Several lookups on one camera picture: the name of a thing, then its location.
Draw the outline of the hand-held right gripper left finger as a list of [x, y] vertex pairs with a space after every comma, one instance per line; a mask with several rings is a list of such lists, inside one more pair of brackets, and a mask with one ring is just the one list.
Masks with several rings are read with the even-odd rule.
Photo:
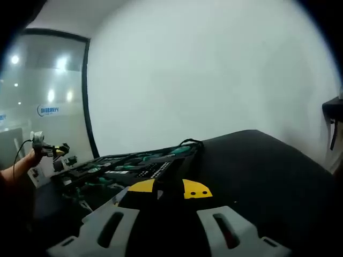
[[109, 200], [82, 219], [79, 236], [70, 236], [49, 248], [49, 256], [125, 256], [138, 209]]

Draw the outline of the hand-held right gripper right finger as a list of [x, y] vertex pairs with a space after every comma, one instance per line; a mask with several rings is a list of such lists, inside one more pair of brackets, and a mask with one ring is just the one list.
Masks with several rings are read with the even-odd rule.
[[255, 225], [204, 184], [179, 179], [176, 185], [182, 210], [178, 256], [291, 256], [286, 246], [260, 237]]

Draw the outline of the person's left hand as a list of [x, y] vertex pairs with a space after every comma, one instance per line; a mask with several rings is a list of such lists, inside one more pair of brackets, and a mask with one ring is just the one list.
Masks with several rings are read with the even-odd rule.
[[30, 168], [36, 167], [41, 159], [43, 158], [43, 155], [41, 152], [36, 152], [35, 150], [31, 150], [26, 156], [25, 156], [25, 162], [27, 166]]

